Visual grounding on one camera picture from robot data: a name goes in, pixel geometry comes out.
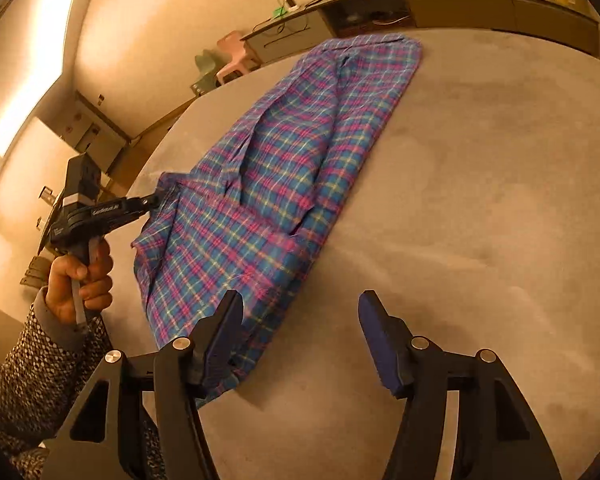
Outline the grey knitted sleeve forearm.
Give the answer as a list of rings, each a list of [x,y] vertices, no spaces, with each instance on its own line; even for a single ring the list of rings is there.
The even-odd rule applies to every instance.
[[[73,403],[112,349],[104,321],[61,323],[38,292],[14,348],[0,361],[0,479],[39,479]]]

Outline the person's left hand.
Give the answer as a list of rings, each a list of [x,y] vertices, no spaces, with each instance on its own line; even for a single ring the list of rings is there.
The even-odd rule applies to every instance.
[[[59,322],[73,325],[76,322],[76,308],[72,284],[78,283],[78,296],[86,310],[99,313],[109,308],[112,304],[110,272],[113,267],[106,240],[99,242],[95,257],[88,266],[72,255],[56,258],[50,268],[44,294],[46,306]]]

